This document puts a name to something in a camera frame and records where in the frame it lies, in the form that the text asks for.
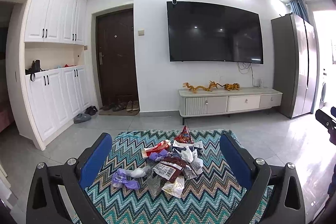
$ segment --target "blue curtain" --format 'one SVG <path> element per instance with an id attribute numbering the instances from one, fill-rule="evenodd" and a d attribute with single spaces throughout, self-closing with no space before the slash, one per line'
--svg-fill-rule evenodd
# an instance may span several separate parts
<path id="1" fill-rule="evenodd" d="M 302 17 L 306 22 L 309 23 L 308 12 L 306 10 L 305 3 L 303 0 L 291 0 L 289 2 L 292 12 Z"/>

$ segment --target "washing machine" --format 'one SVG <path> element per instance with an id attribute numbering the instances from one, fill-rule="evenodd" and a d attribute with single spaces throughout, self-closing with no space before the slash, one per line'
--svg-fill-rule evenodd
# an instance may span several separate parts
<path id="1" fill-rule="evenodd" d="M 323 74 L 322 74 L 322 85 L 321 85 L 321 94 L 320 94 L 320 105 L 319 108 L 322 108 L 325 106 L 327 103 L 327 71 L 323 69 Z"/>

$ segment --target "door handle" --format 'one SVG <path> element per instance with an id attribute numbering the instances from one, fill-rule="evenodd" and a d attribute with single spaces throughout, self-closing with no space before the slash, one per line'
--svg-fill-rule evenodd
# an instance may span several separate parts
<path id="1" fill-rule="evenodd" d="M 99 64 L 103 65 L 103 55 L 99 52 Z"/>

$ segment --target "brown front door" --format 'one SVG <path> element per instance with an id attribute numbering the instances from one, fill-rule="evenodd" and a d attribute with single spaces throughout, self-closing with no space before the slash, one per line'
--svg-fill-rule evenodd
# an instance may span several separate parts
<path id="1" fill-rule="evenodd" d="M 133 9 L 97 17 L 96 48 L 103 105 L 138 100 Z"/>

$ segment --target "black handbag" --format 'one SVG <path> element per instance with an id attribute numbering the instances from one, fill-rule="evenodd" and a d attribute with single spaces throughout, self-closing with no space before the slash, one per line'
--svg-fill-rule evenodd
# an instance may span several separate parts
<path id="1" fill-rule="evenodd" d="M 33 62 L 31 63 L 31 68 L 28 70 L 28 73 L 30 73 L 30 80 L 35 81 L 35 73 L 40 71 L 41 71 L 40 60 L 33 60 Z"/>

